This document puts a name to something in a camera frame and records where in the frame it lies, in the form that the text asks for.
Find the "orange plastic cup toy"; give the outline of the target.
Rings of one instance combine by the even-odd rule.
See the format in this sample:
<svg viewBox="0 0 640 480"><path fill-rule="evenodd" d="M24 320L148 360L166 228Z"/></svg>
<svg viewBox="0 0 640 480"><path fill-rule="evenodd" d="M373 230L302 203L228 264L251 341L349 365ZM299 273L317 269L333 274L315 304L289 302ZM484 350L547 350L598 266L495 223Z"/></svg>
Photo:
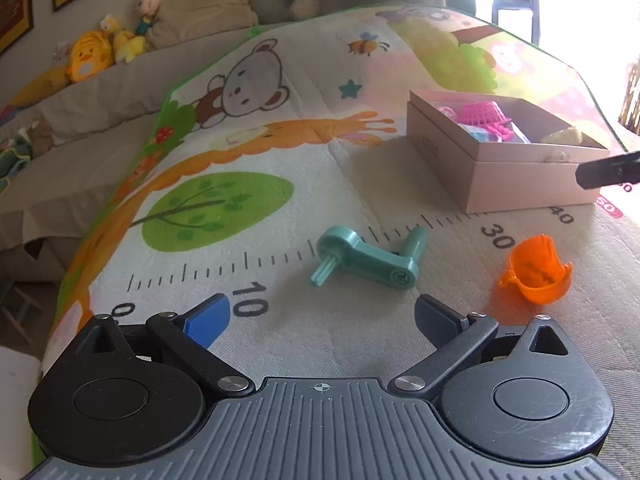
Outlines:
<svg viewBox="0 0 640 480"><path fill-rule="evenodd" d="M573 265L562 263L553 238L540 234L513 248L498 286L516 287L532 304L545 306L562 299L570 290L572 279Z"/></svg>

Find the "blue white plastic bag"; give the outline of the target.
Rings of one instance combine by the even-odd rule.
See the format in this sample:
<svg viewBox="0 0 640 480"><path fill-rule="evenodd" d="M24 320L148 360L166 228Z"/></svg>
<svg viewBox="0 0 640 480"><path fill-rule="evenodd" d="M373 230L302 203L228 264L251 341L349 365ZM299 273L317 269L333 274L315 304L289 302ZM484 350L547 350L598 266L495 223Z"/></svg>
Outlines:
<svg viewBox="0 0 640 480"><path fill-rule="evenodd" d="M518 128L511 125L487 124L487 125L465 125L460 127L478 142L483 143L515 143L529 144L528 137L521 133Z"/></svg>

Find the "teal plastic crank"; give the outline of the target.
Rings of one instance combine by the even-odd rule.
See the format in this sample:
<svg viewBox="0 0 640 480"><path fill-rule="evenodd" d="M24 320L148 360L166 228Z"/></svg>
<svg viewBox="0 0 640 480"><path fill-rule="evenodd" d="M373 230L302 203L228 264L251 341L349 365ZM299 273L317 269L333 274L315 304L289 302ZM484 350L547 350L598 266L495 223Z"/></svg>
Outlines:
<svg viewBox="0 0 640 480"><path fill-rule="evenodd" d="M320 287L334 272L341 271L393 289L407 290L416 286L426 244L427 234L420 226L409 232L398 254L366 243L346 226L334 226L318 239L320 263L311 274L310 282Z"/></svg>

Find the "pink plastic strainer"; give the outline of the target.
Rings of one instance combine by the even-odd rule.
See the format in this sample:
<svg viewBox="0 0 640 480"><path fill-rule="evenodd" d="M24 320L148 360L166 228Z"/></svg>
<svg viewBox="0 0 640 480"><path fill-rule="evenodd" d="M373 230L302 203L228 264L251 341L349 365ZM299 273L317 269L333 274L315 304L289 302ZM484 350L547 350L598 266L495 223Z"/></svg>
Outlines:
<svg viewBox="0 0 640 480"><path fill-rule="evenodd" d="M484 101L464 104L456 113L458 125L511 125L511 119L503 113L495 101Z"/></svg>

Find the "pink cardboard box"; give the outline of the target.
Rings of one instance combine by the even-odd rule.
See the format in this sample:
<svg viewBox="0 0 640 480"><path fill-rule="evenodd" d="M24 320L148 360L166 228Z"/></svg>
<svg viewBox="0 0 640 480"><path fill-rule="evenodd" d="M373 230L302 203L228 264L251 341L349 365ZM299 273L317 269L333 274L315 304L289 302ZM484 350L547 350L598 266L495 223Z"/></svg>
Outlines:
<svg viewBox="0 0 640 480"><path fill-rule="evenodd" d="M529 144L483 143L456 123L464 104L495 101ZM465 212L494 212L590 204L599 190L581 188L575 178L583 162L610 151L584 134L582 145L540 144L570 124L537 105L508 96L412 90L407 136Z"/></svg>

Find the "colourful cartoon play mat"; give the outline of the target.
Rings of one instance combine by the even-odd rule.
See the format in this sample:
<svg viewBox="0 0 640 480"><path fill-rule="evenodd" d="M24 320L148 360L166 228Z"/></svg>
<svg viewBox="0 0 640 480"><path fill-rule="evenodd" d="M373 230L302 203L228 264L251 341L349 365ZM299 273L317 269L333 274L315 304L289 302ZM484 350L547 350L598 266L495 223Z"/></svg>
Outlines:
<svg viewBox="0 0 640 480"><path fill-rule="evenodd" d="M639 474L639 202L463 212L406 135L412 90L453 84L514 96L606 148L612 127L578 73L479 20L435 8L361 8L264 30L288 98L274 110L191 125L184 107L259 44L250 39L167 97L167 155L118 191L64 278L42 364L50 367L93 313L139 322L215 292L231 300L216 356L254 379L378 375L416 362L430 344L412 322L422 292L515 323L534 307L498 289L514 243L549 234L574 264L567 296L548 307L603 380L615 422L602 454ZM310 282L317 242L346 226L398 254L426 231L416 286L393 289L336 271Z"/></svg>

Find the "beige sofa cover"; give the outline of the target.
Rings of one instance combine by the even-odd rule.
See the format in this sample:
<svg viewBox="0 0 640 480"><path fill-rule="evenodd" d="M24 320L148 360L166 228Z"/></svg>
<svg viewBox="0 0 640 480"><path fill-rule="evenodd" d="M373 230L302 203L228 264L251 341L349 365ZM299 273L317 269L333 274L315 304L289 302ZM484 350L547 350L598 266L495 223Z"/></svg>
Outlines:
<svg viewBox="0 0 640 480"><path fill-rule="evenodd" d="M53 145L1 194L2 275L59 281L141 152L171 88L247 37L240 29L145 53L72 84L5 124L2 138L37 125Z"/></svg>

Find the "small yellow plush toy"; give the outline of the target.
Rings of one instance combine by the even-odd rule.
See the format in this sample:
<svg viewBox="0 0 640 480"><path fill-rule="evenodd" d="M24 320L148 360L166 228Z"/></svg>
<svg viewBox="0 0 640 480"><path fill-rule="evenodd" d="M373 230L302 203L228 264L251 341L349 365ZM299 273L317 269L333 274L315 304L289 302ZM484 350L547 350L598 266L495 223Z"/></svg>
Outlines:
<svg viewBox="0 0 640 480"><path fill-rule="evenodd" d="M124 29L119 20L114 18L111 13L107 13L100 21L100 31L112 46L116 64L128 64L137 56L151 50L145 36L137 36L131 30Z"/></svg>

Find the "yellow duck plush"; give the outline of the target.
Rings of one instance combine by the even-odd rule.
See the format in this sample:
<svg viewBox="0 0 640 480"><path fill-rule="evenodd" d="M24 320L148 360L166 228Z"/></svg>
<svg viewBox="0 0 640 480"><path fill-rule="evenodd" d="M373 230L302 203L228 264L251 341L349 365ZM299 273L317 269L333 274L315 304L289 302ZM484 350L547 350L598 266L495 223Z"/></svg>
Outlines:
<svg viewBox="0 0 640 480"><path fill-rule="evenodd" d="M114 64L113 48L103 32L90 30L83 34L70 49L70 60L65 66L55 67L26 84L9 100L9 106L24 108L32 106L77 84Z"/></svg>

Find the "beige folded blanket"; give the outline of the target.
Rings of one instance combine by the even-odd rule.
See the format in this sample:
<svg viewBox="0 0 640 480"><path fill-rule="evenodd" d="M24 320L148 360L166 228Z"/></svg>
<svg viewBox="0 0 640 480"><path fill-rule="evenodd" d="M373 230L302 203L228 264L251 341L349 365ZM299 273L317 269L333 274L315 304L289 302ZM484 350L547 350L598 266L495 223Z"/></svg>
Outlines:
<svg viewBox="0 0 640 480"><path fill-rule="evenodd" d="M250 0L163 0L145 36L154 49L163 49L257 24Z"/></svg>

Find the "doll with red hat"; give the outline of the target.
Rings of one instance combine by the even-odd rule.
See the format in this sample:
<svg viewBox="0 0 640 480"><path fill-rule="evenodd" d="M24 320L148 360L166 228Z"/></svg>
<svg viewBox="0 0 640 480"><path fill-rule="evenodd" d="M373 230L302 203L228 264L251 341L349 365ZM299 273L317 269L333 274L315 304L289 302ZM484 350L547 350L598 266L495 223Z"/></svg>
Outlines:
<svg viewBox="0 0 640 480"><path fill-rule="evenodd" d="M138 0L136 13L139 21L134 30L136 36L144 36L152 27L158 10L160 10L160 0Z"/></svg>

